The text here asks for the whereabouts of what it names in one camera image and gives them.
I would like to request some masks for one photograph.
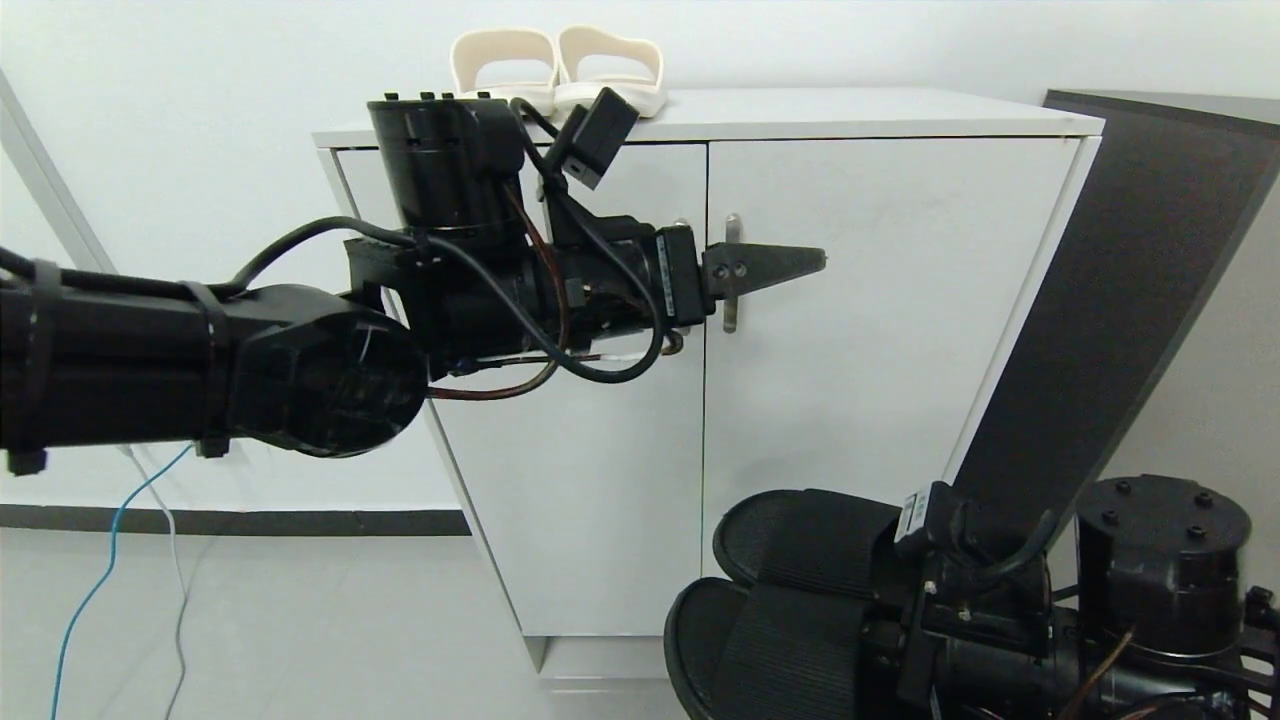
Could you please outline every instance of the black robotic arm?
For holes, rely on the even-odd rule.
[[[716,300],[820,270],[818,249],[719,245],[692,231],[596,218],[566,174],[595,187],[636,122],[612,91],[556,128],[520,101],[370,102],[404,227],[325,218],[279,238],[225,283],[61,270],[0,249],[4,425],[15,474],[45,448],[196,439],[204,456],[252,437],[321,457],[366,452],[399,433],[426,397],[498,400],[557,369],[635,379],[681,347]],[[535,147],[520,111],[554,138]],[[525,158],[541,177],[553,242],[526,215]],[[352,291],[251,290],[297,245],[348,231]],[[384,290],[403,305],[388,315]],[[591,342],[648,329],[634,365],[589,364]],[[544,369],[488,392],[433,387],[445,375],[516,363]]]

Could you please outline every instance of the white cabinet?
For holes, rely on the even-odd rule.
[[[819,246],[829,260],[740,300],[732,334],[710,318],[626,386],[562,372],[526,397],[434,404],[516,624],[553,638],[535,653],[544,675],[660,674],[666,611],[716,571],[710,532],[748,495],[824,487],[897,502],[950,480],[1101,129],[883,88],[672,92],[639,124],[599,190],[575,190],[593,211],[681,219],[699,243],[723,240],[736,214],[745,242]],[[315,137],[339,202],[399,224],[372,132]],[[502,387],[534,372],[442,384]],[[618,653],[634,657],[609,660]]]
[[[717,142],[712,242],[814,245],[827,269],[739,300],[707,336],[704,557],[746,496],[900,503],[948,460],[1080,140]]]

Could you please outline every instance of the slide sandal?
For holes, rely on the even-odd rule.
[[[913,571],[892,547],[900,512],[823,489],[763,492],[724,514],[712,551],[724,574],[744,585],[768,582],[863,598],[906,592],[901,585]]]
[[[687,587],[663,633],[667,673],[694,720],[927,719],[858,660],[861,601],[719,578]]]
[[[453,86],[460,99],[475,99],[480,92],[511,100],[524,97],[539,113],[556,110],[556,81],[559,78],[559,54],[550,37],[531,28],[476,29],[458,36],[451,51]],[[476,85],[480,69],[504,60],[540,60],[547,63],[545,79]]]
[[[652,78],[626,74],[579,77],[579,65],[590,55],[626,58],[641,63]],[[662,50],[648,40],[609,35],[593,26],[570,26],[559,35],[561,85],[556,88],[556,109],[570,111],[575,105],[590,108],[604,87],[612,88],[641,118],[652,118],[667,102],[662,85]]]

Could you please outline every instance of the floor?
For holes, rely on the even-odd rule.
[[[0,530],[0,717],[46,717],[67,620],[108,536]],[[685,717],[671,688],[553,691],[471,538],[180,537],[188,673],[174,720]],[[81,616],[63,720],[164,717],[178,678],[168,538],[122,536]]]

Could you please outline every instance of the cabinet handle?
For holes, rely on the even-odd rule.
[[[737,213],[731,213],[724,218],[724,242],[742,242],[742,218]],[[726,333],[737,332],[737,296],[724,299],[723,328]]]

